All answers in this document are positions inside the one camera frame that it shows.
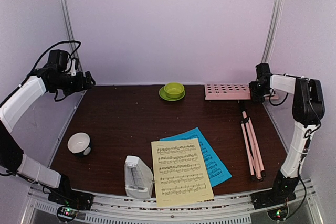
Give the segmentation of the blue sheet music page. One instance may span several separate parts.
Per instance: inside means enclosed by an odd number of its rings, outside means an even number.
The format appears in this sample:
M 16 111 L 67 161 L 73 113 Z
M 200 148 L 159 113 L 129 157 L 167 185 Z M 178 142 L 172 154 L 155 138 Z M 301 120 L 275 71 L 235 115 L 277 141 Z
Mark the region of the blue sheet music page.
M 216 187 L 232 178 L 231 173 L 198 127 L 178 135 L 162 138 L 160 141 L 190 140 L 194 138 L 198 139 L 211 186 Z

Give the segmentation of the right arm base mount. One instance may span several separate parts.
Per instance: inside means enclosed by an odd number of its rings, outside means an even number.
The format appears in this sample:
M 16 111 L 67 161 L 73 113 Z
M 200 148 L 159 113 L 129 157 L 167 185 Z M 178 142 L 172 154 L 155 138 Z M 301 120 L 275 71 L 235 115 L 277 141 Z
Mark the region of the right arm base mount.
M 281 199 L 278 202 L 274 202 L 270 198 L 270 191 L 261 191 L 251 194 L 251 201 L 254 209 L 266 209 L 267 215 L 272 221 L 285 221 L 289 217 L 288 202 L 295 200 L 295 193 L 290 193 L 288 197 Z

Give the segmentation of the pink music stand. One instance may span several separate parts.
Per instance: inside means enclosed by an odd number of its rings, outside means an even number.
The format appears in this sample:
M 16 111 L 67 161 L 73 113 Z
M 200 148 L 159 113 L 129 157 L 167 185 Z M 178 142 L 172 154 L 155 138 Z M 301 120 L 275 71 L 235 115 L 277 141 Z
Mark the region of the pink music stand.
M 205 84 L 205 100 L 236 100 L 242 114 L 240 122 L 252 180 L 263 181 L 266 171 L 251 117 L 244 101 L 251 99 L 248 84 Z

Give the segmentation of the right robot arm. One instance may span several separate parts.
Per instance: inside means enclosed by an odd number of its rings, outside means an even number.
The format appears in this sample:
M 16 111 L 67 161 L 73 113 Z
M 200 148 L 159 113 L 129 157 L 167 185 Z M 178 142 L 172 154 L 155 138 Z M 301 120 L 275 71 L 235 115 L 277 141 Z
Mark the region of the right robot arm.
M 273 74 L 269 64 L 256 65 L 257 80 L 249 83 L 254 102 L 264 102 L 272 90 L 293 94 L 292 116 L 295 121 L 293 138 L 287 157 L 278 171 L 272 189 L 253 193 L 251 199 L 256 209 L 266 208 L 296 198 L 304 161 L 309 152 L 315 131 L 321 127 L 325 114 L 322 85 L 318 79 Z

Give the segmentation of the yellow sheet music page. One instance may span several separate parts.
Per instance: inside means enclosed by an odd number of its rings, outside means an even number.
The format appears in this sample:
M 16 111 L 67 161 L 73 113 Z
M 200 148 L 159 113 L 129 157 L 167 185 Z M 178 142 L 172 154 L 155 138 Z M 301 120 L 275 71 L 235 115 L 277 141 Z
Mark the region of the yellow sheet music page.
M 151 143 L 157 207 L 171 208 L 214 199 L 197 138 Z

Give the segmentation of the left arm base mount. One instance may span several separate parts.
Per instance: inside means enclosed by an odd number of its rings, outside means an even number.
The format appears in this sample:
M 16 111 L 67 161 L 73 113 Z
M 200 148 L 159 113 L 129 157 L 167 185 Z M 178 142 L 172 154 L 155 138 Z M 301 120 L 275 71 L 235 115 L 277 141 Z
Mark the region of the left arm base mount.
M 64 223 L 73 221 L 79 211 L 90 210 L 93 199 L 93 194 L 80 191 L 74 191 L 70 198 L 55 191 L 48 193 L 48 200 L 60 205 L 56 210 L 56 217 Z

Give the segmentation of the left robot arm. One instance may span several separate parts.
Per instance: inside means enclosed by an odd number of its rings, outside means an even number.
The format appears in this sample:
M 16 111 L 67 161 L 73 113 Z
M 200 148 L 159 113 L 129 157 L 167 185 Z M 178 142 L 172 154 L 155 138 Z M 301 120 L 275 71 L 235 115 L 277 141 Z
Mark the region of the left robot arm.
M 6 170 L 4 177 L 18 176 L 47 188 L 49 201 L 84 210 L 90 209 L 93 194 L 73 190 L 68 176 L 28 157 L 11 135 L 18 120 L 45 93 L 62 91 L 67 98 L 95 86 L 89 71 L 78 71 L 75 52 L 75 49 L 72 52 L 56 49 L 54 45 L 47 48 L 42 53 L 49 55 L 47 63 L 41 68 L 34 65 L 22 83 L 1 102 L 1 167 Z

